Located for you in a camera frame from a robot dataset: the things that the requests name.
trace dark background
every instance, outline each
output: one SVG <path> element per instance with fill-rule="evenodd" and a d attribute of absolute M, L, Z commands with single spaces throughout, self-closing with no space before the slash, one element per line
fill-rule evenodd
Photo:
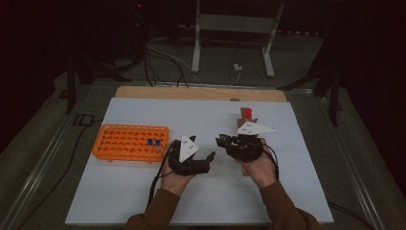
<path fill-rule="evenodd" d="M 250 14 L 264 1 L 202 1 L 203 12 Z M 326 36 L 310 73 L 342 66 L 341 85 L 372 135 L 399 188 L 406 194 L 405 3 L 400 1 L 284 1 L 280 30 Z M 163 35 L 194 23 L 194 1 L 137 1 L 135 10 Z M 0 3 L 2 137 L 0 151 L 55 91 L 52 80 L 66 71 L 75 43 L 98 61 L 130 57 L 140 49 L 131 32 L 127 1 L 2 1 Z"/>

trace red cap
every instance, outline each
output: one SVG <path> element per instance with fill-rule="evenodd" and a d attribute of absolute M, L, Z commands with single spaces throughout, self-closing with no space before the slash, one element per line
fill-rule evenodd
<path fill-rule="evenodd" d="M 251 108 L 245 109 L 245 117 L 251 119 L 253 117 L 253 110 Z"/>

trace white table surface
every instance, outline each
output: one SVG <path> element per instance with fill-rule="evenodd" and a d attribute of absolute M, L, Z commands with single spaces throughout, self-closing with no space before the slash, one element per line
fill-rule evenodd
<path fill-rule="evenodd" d="M 333 222 L 290 103 L 113 98 L 104 124 L 164 126 L 169 139 L 196 135 L 194 159 L 216 155 L 207 174 L 196 176 L 183 193 L 171 224 L 263 224 L 270 220 L 254 182 L 216 145 L 219 134 L 237 135 L 241 107 L 251 107 L 258 123 L 275 127 L 261 134 L 278 155 L 280 180 L 295 203 L 319 222 Z M 89 155 L 67 224 L 121 224 L 143 213 L 160 163 L 97 159 Z"/>

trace orange tube rack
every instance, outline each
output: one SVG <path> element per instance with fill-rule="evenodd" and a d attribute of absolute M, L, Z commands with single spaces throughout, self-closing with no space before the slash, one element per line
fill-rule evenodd
<path fill-rule="evenodd" d="M 165 126 L 111 125 L 101 126 L 93 146 L 93 154 L 108 161 L 129 160 L 162 162 L 169 129 Z"/>

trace person's hand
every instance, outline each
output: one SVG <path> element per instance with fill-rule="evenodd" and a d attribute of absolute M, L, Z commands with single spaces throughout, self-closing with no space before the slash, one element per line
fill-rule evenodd
<path fill-rule="evenodd" d="M 263 149 L 269 152 L 268 147 L 263 145 Z M 249 173 L 251 178 L 262 189 L 277 181 L 274 171 L 274 165 L 268 155 L 263 153 L 257 160 L 245 163 L 237 160 L 245 171 Z"/>
<path fill-rule="evenodd" d="M 169 146 L 172 144 L 169 143 L 164 150 L 163 154 L 167 152 Z M 176 172 L 172 172 L 172 169 L 169 166 L 169 156 L 165 161 L 164 168 L 161 171 L 161 189 L 167 190 L 175 195 L 182 195 L 186 189 L 186 186 L 189 184 L 189 181 L 192 180 L 194 175 L 179 175 Z"/>

